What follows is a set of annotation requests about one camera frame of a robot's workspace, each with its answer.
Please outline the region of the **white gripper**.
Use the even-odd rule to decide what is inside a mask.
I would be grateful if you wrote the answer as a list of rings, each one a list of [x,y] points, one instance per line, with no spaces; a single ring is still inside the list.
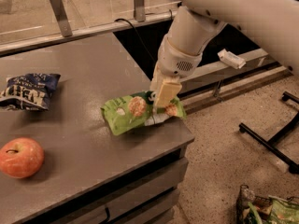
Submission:
[[[151,91],[157,91],[154,105],[158,108],[167,107],[182,88],[178,82],[164,80],[164,75],[188,77],[201,61],[201,54],[193,56],[179,51],[165,35],[158,49],[158,61],[149,86]]]

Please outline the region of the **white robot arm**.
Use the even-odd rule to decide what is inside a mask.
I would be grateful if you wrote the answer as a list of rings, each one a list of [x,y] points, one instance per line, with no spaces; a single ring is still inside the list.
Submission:
[[[295,0],[181,0],[159,47],[150,89],[166,107],[182,89],[203,51],[230,24],[293,74],[299,75],[299,4]]]

